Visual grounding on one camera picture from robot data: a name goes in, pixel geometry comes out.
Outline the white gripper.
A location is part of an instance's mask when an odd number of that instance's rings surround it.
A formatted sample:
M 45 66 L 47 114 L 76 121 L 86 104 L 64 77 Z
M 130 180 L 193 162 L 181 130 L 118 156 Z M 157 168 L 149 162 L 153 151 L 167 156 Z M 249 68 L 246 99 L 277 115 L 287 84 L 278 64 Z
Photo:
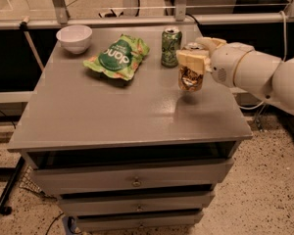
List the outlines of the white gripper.
M 195 42 L 202 47 L 201 50 L 176 51 L 180 65 L 198 74 L 204 74 L 212 65 L 212 77 L 216 82 L 229 88 L 242 86 L 242 80 L 252 68 L 253 46 L 238 42 L 226 44 L 224 39 L 214 37 L 197 37 Z

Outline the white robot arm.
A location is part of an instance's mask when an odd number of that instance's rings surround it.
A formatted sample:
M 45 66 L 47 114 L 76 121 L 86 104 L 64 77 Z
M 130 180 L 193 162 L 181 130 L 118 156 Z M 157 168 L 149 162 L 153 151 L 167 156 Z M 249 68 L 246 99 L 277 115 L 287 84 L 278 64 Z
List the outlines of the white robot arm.
M 215 82 L 242 89 L 294 116 L 294 58 L 284 61 L 251 45 L 211 37 L 196 38 L 176 57 L 182 90 L 200 90 L 208 72 Z

